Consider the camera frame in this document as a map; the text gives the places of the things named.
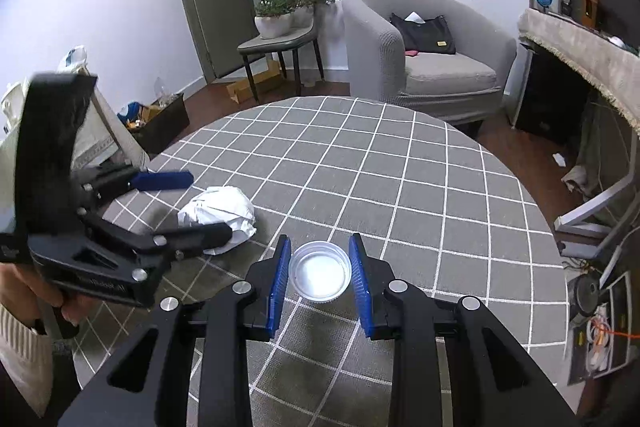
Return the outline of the person's left hand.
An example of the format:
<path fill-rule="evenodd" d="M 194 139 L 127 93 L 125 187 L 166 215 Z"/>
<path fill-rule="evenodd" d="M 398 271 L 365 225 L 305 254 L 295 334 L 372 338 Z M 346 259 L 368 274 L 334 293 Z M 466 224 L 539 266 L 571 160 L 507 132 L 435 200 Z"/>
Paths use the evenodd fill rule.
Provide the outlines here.
<path fill-rule="evenodd" d="M 1 304 L 23 325 L 32 329 L 42 319 L 39 301 L 58 308 L 66 321 L 78 325 L 88 317 L 99 300 L 85 295 L 64 297 L 60 288 L 43 280 L 30 265 L 2 263 Z"/>

